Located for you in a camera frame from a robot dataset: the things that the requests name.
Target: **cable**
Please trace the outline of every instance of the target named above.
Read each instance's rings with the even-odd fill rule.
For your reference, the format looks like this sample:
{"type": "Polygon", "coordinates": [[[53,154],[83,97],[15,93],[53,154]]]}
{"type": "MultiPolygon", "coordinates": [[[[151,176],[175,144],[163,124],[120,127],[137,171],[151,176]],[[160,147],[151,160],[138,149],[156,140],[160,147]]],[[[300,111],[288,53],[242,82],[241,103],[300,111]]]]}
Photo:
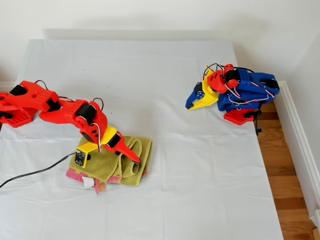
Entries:
{"type": "Polygon", "coordinates": [[[260,104],[259,104],[258,115],[256,116],[256,119],[255,119],[255,133],[257,136],[258,136],[258,118],[260,115],[261,106],[262,106],[262,102],[260,102],[260,104]]]}
{"type": "Polygon", "coordinates": [[[221,68],[221,70],[222,70],[222,75],[224,75],[224,69],[222,68],[223,66],[221,66],[219,63],[214,63],[214,64],[211,64],[210,66],[207,66],[207,67],[206,67],[206,69],[205,69],[204,72],[203,72],[203,78],[202,78],[202,80],[205,80],[206,71],[207,71],[211,66],[213,66],[213,65],[219,66],[219,67],[221,68]]]}
{"type": "Polygon", "coordinates": [[[100,97],[95,97],[92,101],[95,101],[96,99],[100,99],[102,102],[101,111],[104,109],[104,101],[100,97]]]}
{"type": "Polygon", "coordinates": [[[234,66],[233,68],[234,68],[234,69],[244,69],[244,70],[247,70],[247,71],[250,71],[250,72],[254,73],[254,71],[252,71],[252,70],[249,69],[249,68],[245,68],[245,67],[234,66]]]}
{"type": "Polygon", "coordinates": [[[57,161],[55,164],[53,164],[52,166],[50,167],[47,167],[45,169],[42,169],[42,170],[39,170],[39,171],[34,171],[34,172],[30,172],[30,173],[26,173],[26,174],[23,174],[23,175],[19,175],[19,176],[15,176],[13,178],[10,178],[9,180],[5,181],[4,183],[2,183],[0,185],[0,188],[2,188],[5,184],[7,184],[8,182],[11,182],[12,180],[15,180],[15,179],[18,179],[18,178],[22,178],[22,177],[26,177],[26,176],[30,176],[30,175],[33,175],[33,174],[38,174],[38,173],[41,173],[41,172],[44,172],[44,171],[47,171],[49,169],[52,169],[54,166],[58,165],[59,163],[61,163],[62,161],[66,160],[68,157],[70,157],[71,155],[75,154],[76,151],[73,151],[72,153],[68,154],[67,156],[65,156],[64,158],[62,158],[61,160],[57,161]]]}
{"type": "Polygon", "coordinates": [[[100,127],[95,122],[93,122],[91,125],[93,125],[93,124],[98,127],[98,151],[99,151],[99,153],[101,153],[102,146],[100,145],[100,127]]]}
{"type": "Polygon", "coordinates": [[[226,84],[224,84],[224,85],[225,85],[225,87],[226,87],[233,95],[235,95],[238,99],[241,98],[240,95],[237,95],[237,94],[239,94],[239,93],[235,94],[226,84]]]}
{"type": "MultiPolygon", "coordinates": [[[[255,86],[257,86],[257,87],[261,87],[260,85],[258,85],[258,84],[256,84],[255,82],[253,82],[253,81],[251,81],[250,82],[251,84],[253,84],[253,85],[255,85],[255,86]]],[[[275,98],[275,95],[273,95],[269,90],[267,90],[267,89],[264,89],[271,97],[273,97],[273,98],[275,98]]]]}
{"type": "Polygon", "coordinates": [[[37,81],[35,81],[34,83],[36,84],[37,82],[42,82],[42,83],[44,84],[44,86],[45,86],[45,89],[49,90],[49,89],[47,88],[47,85],[46,85],[46,83],[45,83],[44,81],[42,81],[42,80],[37,80],[37,81]]]}
{"type": "Polygon", "coordinates": [[[253,99],[253,100],[245,101],[245,102],[236,102],[236,101],[232,101],[232,100],[230,99],[229,94],[228,94],[228,98],[229,98],[230,102],[232,102],[232,103],[234,103],[234,104],[237,104],[236,106],[238,106],[238,105],[240,105],[240,104],[248,104],[248,103],[251,103],[251,102],[254,102],[254,101],[259,102],[259,101],[263,101],[263,100],[268,100],[268,99],[269,99],[269,94],[267,94],[266,96],[267,96],[267,98],[263,98],[263,99],[253,99]]]}
{"type": "Polygon", "coordinates": [[[74,102],[75,100],[71,99],[71,98],[68,98],[66,96],[59,96],[60,99],[68,99],[70,100],[71,102],[74,102]]]}
{"type": "Polygon", "coordinates": [[[233,90],[241,98],[241,95],[237,92],[237,89],[235,87],[233,88],[233,90]]]}

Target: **white sheet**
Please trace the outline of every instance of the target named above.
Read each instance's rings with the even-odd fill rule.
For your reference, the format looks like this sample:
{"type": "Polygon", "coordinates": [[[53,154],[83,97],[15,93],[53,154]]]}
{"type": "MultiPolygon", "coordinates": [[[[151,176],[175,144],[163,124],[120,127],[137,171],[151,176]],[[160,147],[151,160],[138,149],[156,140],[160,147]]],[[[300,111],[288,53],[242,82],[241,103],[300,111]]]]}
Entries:
{"type": "MultiPolygon", "coordinates": [[[[283,239],[253,124],[223,120],[216,104],[185,109],[204,65],[215,62],[236,63],[231,43],[31,40],[17,82],[100,97],[108,123],[151,138],[153,150],[139,187],[108,184],[96,195],[65,176],[69,160],[8,183],[0,239],[283,239]]],[[[0,183],[57,162],[80,137],[38,117],[2,126],[0,183]]]]}

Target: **cloth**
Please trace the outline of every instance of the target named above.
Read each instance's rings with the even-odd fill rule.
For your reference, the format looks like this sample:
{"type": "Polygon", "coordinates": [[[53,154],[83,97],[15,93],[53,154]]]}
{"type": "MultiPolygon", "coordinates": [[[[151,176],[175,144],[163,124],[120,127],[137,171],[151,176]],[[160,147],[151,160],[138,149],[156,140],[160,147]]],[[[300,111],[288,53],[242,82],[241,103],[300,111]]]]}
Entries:
{"type": "MultiPolygon", "coordinates": [[[[87,140],[83,137],[79,146],[87,140]]],[[[137,165],[125,155],[119,155],[102,148],[91,151],[91,159],[87,161],[85,168],[75,163],[75,155],[71,158],[69,169],[66,176],[82,182],[82,176],[94,178],[96,192],[104,190],[106,182],[123,184],[129,186],[138,186],[140,179],[146,174],[149,156],[152,146],[152,140],[140,136],[124,136],[124,142],[140,158],[140,164],[137,165]]]]}

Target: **blue robot part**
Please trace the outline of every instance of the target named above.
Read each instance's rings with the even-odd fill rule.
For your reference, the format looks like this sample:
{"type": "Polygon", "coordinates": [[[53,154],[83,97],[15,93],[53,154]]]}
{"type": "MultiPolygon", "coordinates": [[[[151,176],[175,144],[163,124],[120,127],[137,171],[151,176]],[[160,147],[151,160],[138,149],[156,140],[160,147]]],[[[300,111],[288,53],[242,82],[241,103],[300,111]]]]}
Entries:
{"type": "Polygon", "coordinates": [[[197,82],[195,85],[193,92],[188,97],[188,99],[185,102],[185,107],[187,109],[190,109],[193,107],[193,102],[196,100],[200,100],[205,96],[205,93],[202,91],[202,82],[197,82]]]}
{"type": "Polygon", "coordinates": [[[263,72],[247,72],[244,69],[237,69],[240,80],[238,81],[237,90],[248,91],[253,93],[265,94],[268,90],[273,95],[280,92],[276,78],[272,74],[263,72]]]}
{"type": "Polygon", "coordinates": [[[262,72],[247,72],[245,69],[237,69],[239,81],[236,91],[240,98],[230,91],[219,94],[218,109],[231,111],[234,109],[257,109],[260,104],[265,104],[274,99],[280,91],[279,85],[272,74],[262,72]]]}

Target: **wooden floor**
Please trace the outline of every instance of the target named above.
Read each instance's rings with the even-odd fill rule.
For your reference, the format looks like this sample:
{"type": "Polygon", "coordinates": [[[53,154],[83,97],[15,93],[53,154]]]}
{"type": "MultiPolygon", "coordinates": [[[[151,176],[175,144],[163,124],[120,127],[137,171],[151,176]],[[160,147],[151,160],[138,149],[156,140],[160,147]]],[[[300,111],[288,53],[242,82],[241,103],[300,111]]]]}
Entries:
{"type": "Polygon", "coordinates": [[[273,102],[262,106],[258,135],[284,240],[313,240],[304,196],[273,102]]]}

